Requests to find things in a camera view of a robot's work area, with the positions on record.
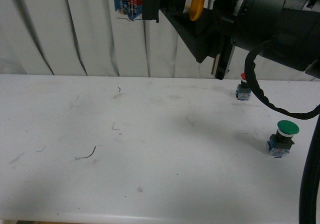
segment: white curtain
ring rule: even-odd
[[[0,0],[0,73],[212,78],[213,59],[198,64],[159,16],[116,19],[113,0]],[[226,78],[239,79],[247,53],[235,49]],[[261,57],[256,70],[258,79],[313,80]]]

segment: sticker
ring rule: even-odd
[[[142,19],[142,0],[114,0],[114,2],[117,18],[126,18],[130,21]]]

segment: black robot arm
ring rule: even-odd
[[[217,79],[227,74],[234,46],[251,51],[266,40],[272,41],[261,56],[320,78],[320,1],[215,0],[213,9],[204,8],[194,21],[188,2],[159,0],[153,6],[165,14],[197,62],[215,58],[212,74]]]

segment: white table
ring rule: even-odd
[[[238,101],[238,84],[0,75],[0,219],[298,223],[316,118],[285,117],[254,96]],[[294,112],[320,103],[319,86],[261,82]],[[266,141],[282,119],[300,133],[275,159]]]

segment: black cable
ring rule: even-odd
[[[299,223],[315,224],[320,181],[320,116],[305,161],[299,202]]]

